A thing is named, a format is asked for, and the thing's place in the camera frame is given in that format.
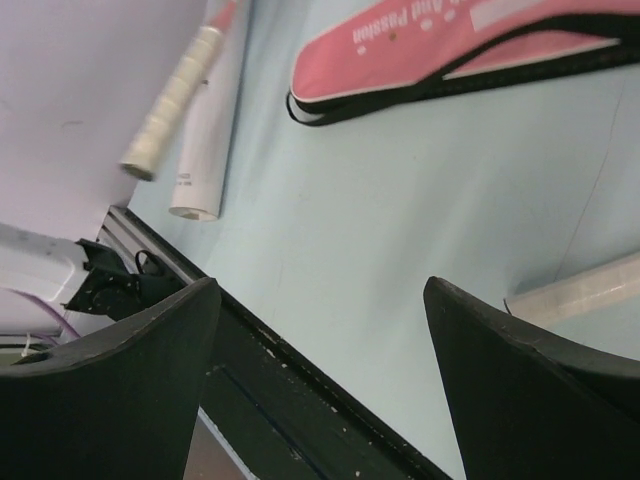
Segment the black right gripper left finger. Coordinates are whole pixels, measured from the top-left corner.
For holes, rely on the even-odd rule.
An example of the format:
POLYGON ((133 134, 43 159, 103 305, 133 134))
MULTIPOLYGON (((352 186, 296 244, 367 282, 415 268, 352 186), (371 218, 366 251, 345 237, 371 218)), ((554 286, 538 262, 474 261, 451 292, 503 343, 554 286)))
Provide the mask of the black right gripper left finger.
POLYGON ((2 477, 181 478, 220 308, 204 278, 3 367, 2 477))

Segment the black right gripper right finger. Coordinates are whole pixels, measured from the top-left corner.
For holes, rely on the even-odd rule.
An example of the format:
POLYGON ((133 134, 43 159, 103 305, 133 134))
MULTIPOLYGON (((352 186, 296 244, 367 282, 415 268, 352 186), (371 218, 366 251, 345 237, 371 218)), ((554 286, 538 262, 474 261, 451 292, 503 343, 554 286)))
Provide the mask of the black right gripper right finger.
POLYGON ((426 317, 469 479, 636 479, 639 363, 431 277, 426 317))

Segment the white shuttlecock tube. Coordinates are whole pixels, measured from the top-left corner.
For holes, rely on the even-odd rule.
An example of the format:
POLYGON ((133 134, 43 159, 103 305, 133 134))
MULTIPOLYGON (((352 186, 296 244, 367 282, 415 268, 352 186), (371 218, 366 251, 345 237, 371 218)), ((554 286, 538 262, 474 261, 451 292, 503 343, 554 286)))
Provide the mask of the white shuttlecock tube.
POLYGON ((253 3, 231 1, 221 48, 187 112, 169 212, 197 221, 220 216, 226 166, 253 3))

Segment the pink racket bag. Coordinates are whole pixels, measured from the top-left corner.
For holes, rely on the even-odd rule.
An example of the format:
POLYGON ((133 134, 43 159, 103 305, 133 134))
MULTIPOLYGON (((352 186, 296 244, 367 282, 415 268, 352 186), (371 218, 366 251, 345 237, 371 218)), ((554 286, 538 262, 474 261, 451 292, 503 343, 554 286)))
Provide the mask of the pink racket bag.
POLYGON ((636 1, 380 1, 301 48, 285 105, 320 127, 638 61, 636 1))

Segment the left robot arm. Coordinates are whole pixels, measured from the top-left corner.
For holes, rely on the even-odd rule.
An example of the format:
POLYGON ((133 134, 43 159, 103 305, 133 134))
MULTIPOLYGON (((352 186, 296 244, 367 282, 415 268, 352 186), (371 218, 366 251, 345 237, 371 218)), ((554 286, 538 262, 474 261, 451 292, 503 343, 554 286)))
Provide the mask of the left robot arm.
POLYGON ((44 308, 71 337, 79 334, 55 304, 83 314, 120 321, 150 308, 183 288, 179 277, 148 250, 127 269, 112 248, 1 225, 1 288, 44 308))

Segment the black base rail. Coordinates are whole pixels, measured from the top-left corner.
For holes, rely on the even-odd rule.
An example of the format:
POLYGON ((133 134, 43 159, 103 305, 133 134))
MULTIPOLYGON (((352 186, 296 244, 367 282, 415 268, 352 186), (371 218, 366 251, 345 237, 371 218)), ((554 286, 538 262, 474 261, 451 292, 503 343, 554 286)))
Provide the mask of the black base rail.
POLYGON ((255 479, 444 479, 227 291, 201 417, 255 479))

